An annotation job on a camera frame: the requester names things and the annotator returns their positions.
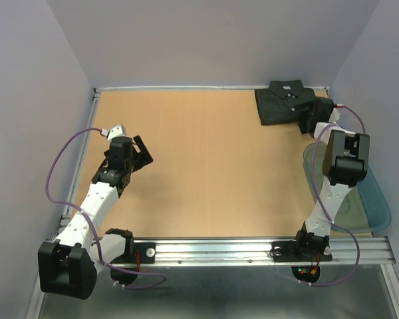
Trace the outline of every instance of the tan table surface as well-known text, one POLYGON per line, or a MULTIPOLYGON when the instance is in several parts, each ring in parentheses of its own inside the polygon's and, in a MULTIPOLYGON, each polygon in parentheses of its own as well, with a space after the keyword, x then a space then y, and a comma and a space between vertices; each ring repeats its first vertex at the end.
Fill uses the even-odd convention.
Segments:
MULTIPOLYGON (((313 208, 303 150, 314 139, 296 124, 260 125, 252 90, 103 92, 94 127, 119 123, 154 163, 133 173, 100 235, 293 236, 313 208)), ((91 135, 78 204, 107 149, 91 135)))

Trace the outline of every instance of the cable connector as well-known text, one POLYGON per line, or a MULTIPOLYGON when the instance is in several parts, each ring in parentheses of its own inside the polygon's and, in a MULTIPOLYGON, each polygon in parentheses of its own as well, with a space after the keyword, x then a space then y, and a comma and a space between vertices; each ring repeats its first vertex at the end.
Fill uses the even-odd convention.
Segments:
POLYGON ((102 131, 100 132, 100 135, 104 136, 105 138, 108 137, 109 131, 105 130, 104 128, 102 129, 102 131))

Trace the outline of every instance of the table top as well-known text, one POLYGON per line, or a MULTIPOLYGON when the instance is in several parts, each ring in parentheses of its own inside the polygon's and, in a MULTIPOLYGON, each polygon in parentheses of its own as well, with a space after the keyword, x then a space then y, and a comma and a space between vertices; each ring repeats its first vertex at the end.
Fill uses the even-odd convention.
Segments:
MULTIPOLYGON (((296 124, 262 126, 253 90, 103 92, 94 127, 119 123, 154 162, 132 175, 100 235, 294 236, 313 209, 303 150, 314 139, 296 124)), ((107 148, 91 135, 76 203, 107 148)))

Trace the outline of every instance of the black cloth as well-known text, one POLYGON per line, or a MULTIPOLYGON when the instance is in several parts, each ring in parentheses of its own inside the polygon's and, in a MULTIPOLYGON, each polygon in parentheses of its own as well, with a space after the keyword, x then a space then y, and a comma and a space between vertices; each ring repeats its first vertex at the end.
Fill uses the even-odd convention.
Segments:
POLYGON ((315 98, 313 89, 303 87, 300 80, 272 81, 269 88, 255 90, 261 125, 298 123, 315 98))

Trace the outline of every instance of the wall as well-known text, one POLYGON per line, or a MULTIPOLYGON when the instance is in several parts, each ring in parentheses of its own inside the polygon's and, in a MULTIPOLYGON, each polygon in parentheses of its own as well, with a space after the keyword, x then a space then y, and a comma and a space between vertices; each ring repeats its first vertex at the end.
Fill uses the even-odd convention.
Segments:
POLYGON ((329 85, 378 0, 48 0, 94 87, 329 85))
MULTIPOLYGON (((63 209, 46 200, 46 174, 85 126, 91 92, 46 1, 0 1, 0 318, 25 317, 37 249, 63 209)), ((53 177, 57 197, 67 196, 76 155, 74 145, 53 177)))
POLYGON ((355 108, 371 136, 370 165, 392 210, 387 233, 399 278, 399 0, 381 0, 331 96, 355 108))

